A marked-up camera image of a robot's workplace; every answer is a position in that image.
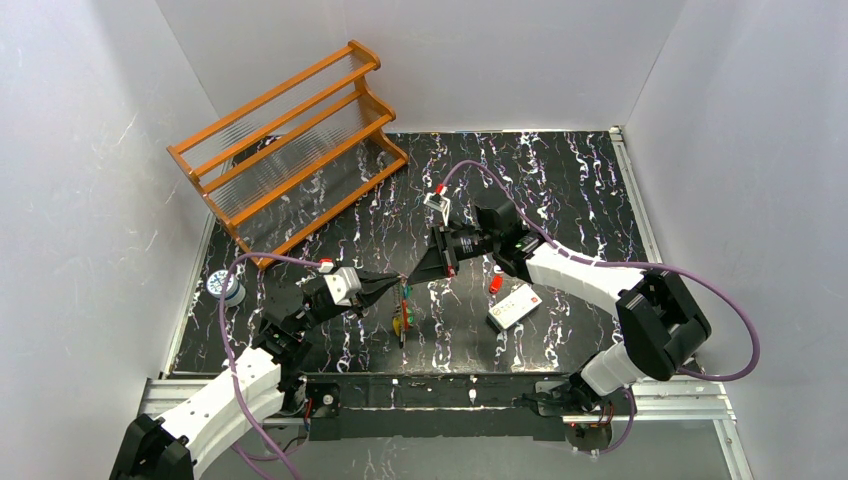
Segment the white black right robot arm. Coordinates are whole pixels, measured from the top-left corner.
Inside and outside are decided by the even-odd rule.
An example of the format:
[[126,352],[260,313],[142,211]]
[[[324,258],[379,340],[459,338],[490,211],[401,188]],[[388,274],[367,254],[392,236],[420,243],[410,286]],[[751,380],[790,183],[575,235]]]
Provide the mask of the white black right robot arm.
[[712,333],[674,272],[603,267],[528,229],[510,202],[476,206],[474,224],[451,219],[450,202],[442,195],[429,194],[424,204],[438,222],[409,284],[453,277],[462,261],[490,255],[504,274],[574,295],[618,321],[621,341],[593,355],[568,380],[564,396],[580,408],[644,378],[670,379]]

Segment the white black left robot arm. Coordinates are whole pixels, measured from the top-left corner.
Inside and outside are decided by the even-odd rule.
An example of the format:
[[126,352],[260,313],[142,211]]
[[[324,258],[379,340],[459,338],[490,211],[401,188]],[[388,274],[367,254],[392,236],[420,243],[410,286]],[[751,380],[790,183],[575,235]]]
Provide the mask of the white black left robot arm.
[[203,388],[158,417],[140,414],[124,434],[113,479],[197,479],[232,444],[279,413],[303,386],[306,334],[345,313],[362,314],[403,276],[339,267],[301,286],[266,290],[253,343]]

